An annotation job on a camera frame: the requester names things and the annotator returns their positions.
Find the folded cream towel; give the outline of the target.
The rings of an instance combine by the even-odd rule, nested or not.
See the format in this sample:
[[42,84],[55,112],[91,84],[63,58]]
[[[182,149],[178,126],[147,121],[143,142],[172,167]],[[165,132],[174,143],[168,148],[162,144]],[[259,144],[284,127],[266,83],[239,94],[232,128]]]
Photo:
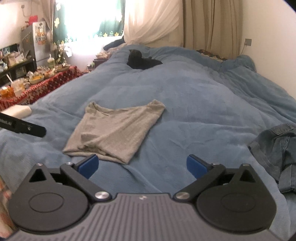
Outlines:
[[1,113],[14,118],[23,119],[30,116],[32,114],[32,110],[28,105],[14,105],[1,111]]

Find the dark wooden nightstand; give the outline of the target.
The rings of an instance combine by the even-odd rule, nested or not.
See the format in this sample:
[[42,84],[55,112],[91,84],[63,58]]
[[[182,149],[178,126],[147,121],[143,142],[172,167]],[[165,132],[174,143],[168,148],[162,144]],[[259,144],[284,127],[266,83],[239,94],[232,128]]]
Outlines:
[[108,58],[98,58],[93,60],[94,68],[97,68],[100,64],[106,62]]

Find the grey knit polo shirt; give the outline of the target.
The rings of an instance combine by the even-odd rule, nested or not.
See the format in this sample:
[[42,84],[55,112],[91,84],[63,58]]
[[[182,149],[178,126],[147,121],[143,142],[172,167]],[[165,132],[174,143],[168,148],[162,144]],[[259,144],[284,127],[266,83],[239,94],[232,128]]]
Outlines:
[[100,160],[128,164],[165,108],[155,99],[146,105],[120,109],[91,102],[63,153],[82,157],[95,154]]

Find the grey wall socket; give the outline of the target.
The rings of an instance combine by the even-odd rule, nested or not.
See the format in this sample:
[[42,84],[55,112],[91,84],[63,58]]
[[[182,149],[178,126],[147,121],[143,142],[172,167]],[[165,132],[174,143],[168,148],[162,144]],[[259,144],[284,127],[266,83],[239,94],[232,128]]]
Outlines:
[[252,44],[252,39],[245,39],[244,41],[245,46],[251,46],[251,44]]

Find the blue denim garment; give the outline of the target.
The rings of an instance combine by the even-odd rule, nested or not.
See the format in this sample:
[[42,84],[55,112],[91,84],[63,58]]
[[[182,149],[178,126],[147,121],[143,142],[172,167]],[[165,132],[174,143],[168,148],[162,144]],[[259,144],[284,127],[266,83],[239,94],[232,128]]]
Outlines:
[[261,132],[248,149],[276,180],[281,193],[295,192],[295,124],[284,123]]

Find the green window curtain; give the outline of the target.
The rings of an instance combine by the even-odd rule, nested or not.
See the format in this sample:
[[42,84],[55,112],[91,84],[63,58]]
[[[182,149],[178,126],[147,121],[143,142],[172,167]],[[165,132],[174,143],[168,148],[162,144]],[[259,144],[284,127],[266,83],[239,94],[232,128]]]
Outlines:
[[121,36],[124,22],[125,1],[55,1],[53,42]]

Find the red patterned tablecloth table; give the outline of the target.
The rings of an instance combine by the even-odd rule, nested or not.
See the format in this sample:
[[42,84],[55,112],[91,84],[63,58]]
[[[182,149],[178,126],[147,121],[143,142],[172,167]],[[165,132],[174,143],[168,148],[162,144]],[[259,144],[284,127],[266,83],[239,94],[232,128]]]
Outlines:
[[14,105],[33,104],[38,99],[46,96],[50,92],[66,84],[67,82],[82,76],[84,73],[77,66],[70,66],[66,71],[59,72],[53,77],[32,85],[22,92],[19,97],[1,98],[1,111]]

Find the green drink cup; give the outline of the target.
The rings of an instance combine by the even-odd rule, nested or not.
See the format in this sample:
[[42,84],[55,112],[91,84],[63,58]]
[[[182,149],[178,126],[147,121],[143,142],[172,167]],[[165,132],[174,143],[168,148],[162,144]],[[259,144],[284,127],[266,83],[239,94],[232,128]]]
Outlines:
[[52,57],[51,54],[49,54],[49,58],[47,60],[49,69],[54,69],[55,68],[55,59]]

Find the black cat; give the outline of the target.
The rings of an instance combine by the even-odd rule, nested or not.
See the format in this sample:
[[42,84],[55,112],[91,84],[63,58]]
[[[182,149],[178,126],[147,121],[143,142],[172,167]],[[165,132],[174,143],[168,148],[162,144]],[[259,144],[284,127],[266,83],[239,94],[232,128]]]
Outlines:
[[158,65],[162,65],[162,62],[151,57],[143,58],[142,53],[139,50],[131,49],[129,51],[127,65],[132,69],[147,70]]

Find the silver refrigerator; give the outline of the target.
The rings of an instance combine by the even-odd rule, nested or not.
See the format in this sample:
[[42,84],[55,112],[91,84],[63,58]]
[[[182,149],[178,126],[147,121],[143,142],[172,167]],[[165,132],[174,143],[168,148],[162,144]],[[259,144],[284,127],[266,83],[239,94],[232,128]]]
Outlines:
[[37,66],[47,66],[50,55],[50,42],[45,21],[34,22],[21,33],[22,47],[36,61]]

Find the colourful plaid bed sheet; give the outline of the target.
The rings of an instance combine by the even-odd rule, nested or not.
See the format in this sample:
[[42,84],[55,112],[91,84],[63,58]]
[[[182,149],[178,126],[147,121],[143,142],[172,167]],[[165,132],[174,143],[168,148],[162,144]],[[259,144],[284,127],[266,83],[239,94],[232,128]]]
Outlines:
[[0,180],[0,236],[1,240],[4,238],[8,238],[10,235],[13,234],[16,227],[13,224],[9,211],[8,211],[8,203],[11,199],[11,191],[9,190],[8,186],[6,185],[3,178]]

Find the beige drape curtain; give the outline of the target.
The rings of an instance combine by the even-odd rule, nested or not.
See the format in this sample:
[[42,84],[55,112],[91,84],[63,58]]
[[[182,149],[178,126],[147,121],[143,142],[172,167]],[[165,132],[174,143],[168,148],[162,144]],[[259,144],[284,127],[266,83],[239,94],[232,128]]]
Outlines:
[[236,58],[242,40],[242,7],[238,0],[183,1],[183,46]]

